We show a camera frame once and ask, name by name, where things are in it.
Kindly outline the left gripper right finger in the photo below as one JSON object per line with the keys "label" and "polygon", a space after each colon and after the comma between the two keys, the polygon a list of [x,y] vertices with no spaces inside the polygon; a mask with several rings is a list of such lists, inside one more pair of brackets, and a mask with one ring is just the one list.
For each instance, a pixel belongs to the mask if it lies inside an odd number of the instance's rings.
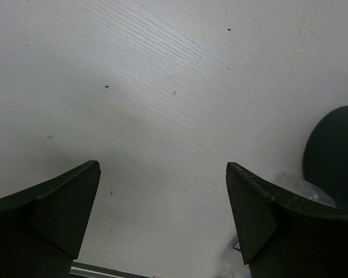
{"label": "left gripper right finger", "polygon": [[226,185],[252,277],[348,277],[348,212],[303,198],[230,162]]}

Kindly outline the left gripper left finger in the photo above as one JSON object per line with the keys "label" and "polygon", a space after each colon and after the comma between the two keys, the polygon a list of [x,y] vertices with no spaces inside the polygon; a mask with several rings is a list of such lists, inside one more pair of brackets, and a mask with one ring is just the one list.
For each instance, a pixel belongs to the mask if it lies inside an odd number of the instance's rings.
{"label": "left gripper left finger", "polygon": [[96,160],[0,198],[0,277],[68,277],[100,181]]}

